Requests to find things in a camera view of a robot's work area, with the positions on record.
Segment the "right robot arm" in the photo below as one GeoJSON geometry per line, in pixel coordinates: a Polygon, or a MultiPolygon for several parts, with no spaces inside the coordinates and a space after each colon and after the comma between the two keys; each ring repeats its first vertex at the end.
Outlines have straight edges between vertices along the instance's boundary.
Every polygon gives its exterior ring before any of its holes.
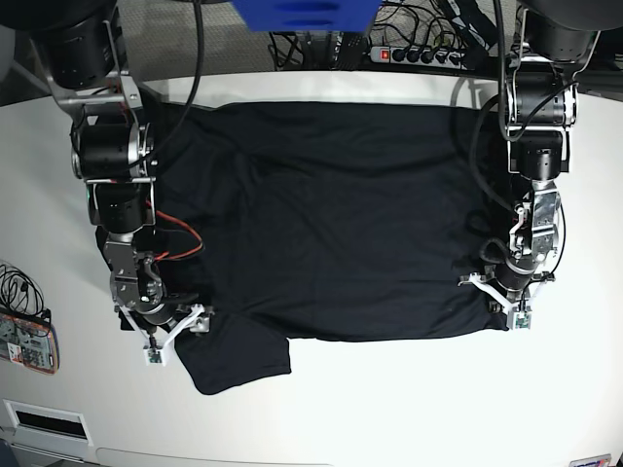
{"type": "Polygon", "coordinates": [[[200,315],[192,296],[174,297],[140,237],[157,225],[157,157],[172,137],[157,137],[131,76],[115,1],[4,1],[3,26],[26,33],[56,105],[72,120],[72,168],[87,187],[89,216],[101,247],[113,302],[146,338],[181,331],[177,316],[200,315]]]}

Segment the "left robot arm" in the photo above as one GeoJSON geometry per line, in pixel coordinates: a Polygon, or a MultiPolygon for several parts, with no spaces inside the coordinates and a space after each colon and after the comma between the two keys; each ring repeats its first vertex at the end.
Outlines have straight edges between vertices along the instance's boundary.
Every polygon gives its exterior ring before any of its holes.
{"type": "Polygon", "coordinates": [[[508,237],[491,238],[500,258],[486,258],[472,284],[490,296],[511,329],[528,329],[540,287],[556,279],[568,228],[556,178],[569,170],[578,112],[578,77],[589,65],[603,32],[622,25],[619,1],[522,1],[511,46],[498,46],[497,94],[480,110],[481,125],[498,114],[507,170],[527,183],[510,202],[483,177],[477,162],[480,133],[473,132],[469,167],[479,188],[512,216],[508,237]]]}

